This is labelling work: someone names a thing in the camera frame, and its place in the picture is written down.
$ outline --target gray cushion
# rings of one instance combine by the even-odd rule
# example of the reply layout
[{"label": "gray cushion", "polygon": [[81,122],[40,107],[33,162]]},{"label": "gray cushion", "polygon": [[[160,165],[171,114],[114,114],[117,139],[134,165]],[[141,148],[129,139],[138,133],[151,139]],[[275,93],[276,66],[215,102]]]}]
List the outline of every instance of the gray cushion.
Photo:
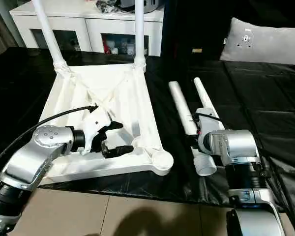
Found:
[{"label": "gray cushion", "polygon": [[260,27],[232,18],[220,59],[295,64],[295,28]]}]

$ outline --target white pole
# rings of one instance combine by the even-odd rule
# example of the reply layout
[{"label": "white pole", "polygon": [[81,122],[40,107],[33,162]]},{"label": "white pole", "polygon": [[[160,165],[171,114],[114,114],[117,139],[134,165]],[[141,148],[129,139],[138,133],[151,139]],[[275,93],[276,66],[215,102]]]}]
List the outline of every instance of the white pole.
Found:
[{"label": "white pole", "polygon": [[[173,96],[185,133],[187,135],[197,134],[197,126],[192,120],[190,110],[181,92],[179,83],[177,81],[169,82],[169,88],[171,90],[171,94]],[[198,151],[198,149],[194,148],[191,148],[191,151],[194,157],[193,163],[198,175],[209,176],[216,172],[216,165],[210,155],[201,153]]]},{"label": "white pole", "polygon": [[[213,106],[211,99],[208,96],[207,91],[206,91],[205,87],[203,86],[200,78],[199,77],[194,78],[193,82],[195,83],[195,86],[197,88],[198,95],[200,97],[203,107],[211,108],[213,110],[215,117],[219,118],[218,113],[216,112],[216,109]],[[219,122],[219,127],[220,127],[220,129],[225,129],[222,122]]]},{"label": "white pole", "polygon": [[190,113],[186,100],[181,92],[178,82],[169,82],[169,88],[171,90],[185,133],[187,135],[197,134],[197,126],[192,119],[192,115]]},{"label": "white pole", "polygon": [[136,15],[136,56],[134,64],[146,71],[146,58],[144,57],[144,1],[135,0]]},{"label": "white pole", "polygon": [[35,7],[35,11],[40,21],[46,43],[48,45],[50,54],[54,60],[55,71],[68,70],[67,63],[62,57],[54,32],[52,31],[49,25],[48,18],[44,11],[41,0],[31,0],[31,1]]}]

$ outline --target black tablecloth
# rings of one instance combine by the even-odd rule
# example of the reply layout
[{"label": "black tablecloth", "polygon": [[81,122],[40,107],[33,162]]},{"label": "black tablecloth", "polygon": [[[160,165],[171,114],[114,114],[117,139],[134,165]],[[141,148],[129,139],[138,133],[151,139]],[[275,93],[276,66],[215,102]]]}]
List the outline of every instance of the black tablecloth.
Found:
[{"label": "black tablecloth", "polygon": [[[131,56],[63,52],[69,65],[129,63]],[[201,107],[193,85],[200,77],[227,128],[249,129],[258,145],[276,154],[295,204],[295,66],[251,62],[191,61],[184,65],[148,57],[146,81],[170,173],[130,173],[44,185],[44,188],[228,206],[222,166],[199,177],[168,81],[179,81],[191,111]],[[38,122],[55,79],[47,50],[10,48],[0,56],[0,151]],[[15,148],[29,140],[24,138]],[[0,161],[0,169],[13,150]]]}]

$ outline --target white cabinet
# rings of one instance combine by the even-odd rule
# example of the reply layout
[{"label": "white cabinet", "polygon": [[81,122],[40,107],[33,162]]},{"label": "white cabinet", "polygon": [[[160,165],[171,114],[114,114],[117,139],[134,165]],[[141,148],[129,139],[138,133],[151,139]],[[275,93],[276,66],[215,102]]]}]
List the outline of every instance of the white cabinet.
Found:
[{"label": "white cabinet", "polygon": [[[135,15],[125,12],[101,13],[94,1],[42,0],[51,28],[61,49],[104,52],[103,42],[134,41]],[[44,48],[41,26],[31,2],[10,11],[13,20],[30,48]],[[164,8],[145,14],[147,54],[160,56]]]},{"label": "white cabinet", "polygon": [[[18,16],[12,15],[12,18],[28,48],[43,47],[44,38],[42,38],[41,25],[37,16]],[[66,43],[76,43],[81,51],[91,52],[91,45],[89,41],[88,30],[83,18],[70,18],[70,17],[48,17],[51,28],[55,32],[56,39],[60,48],[67,49]],[[69,33],[66,37],[63,35],[63,42],[61,42],[61,32]]]},{"label": "white cabinet", "polygon": [[[86,19],[86,23],[94,52],[104,52],[103,35],[135,35],[134,21]],[[162,28],[162,22],[144,22],[146,49],[150,56],[160,56]]]}]

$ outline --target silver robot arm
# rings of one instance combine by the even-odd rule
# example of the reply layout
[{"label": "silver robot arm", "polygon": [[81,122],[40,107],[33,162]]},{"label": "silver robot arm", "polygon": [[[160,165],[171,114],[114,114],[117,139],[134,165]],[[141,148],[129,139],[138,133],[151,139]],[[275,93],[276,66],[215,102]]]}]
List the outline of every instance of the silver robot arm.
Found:
[{"label": "silver robot arm", "polygon": [[0,173],[0,235],[12,231],[31,194],[59,156],[76,152],[102,152],[104,158],[116,157],[133,150],[132,146],[107,149],[104,140],[109,129],[122,128],[111,121],[103,109],[85,118],[82,130],[45,125],[37,128],[31,140],[16,151]]},{"label": "silver robot arm", "polygon": [[[197,113],[214,116],[210,108]],[[273,195],[266,185],[255,139],[249,130],[220,130],[220,121],[197,116],[201,133],[199,148],[218,155],[225,166],[230,203],[235,209],[227,214],[228,235],[284,236]]]},{"label": "silver robot arm", "polygon": [[13,230],[52,161],[84,145],[82,130],[50,125],[36,129],[0,173],[0,235]]}]

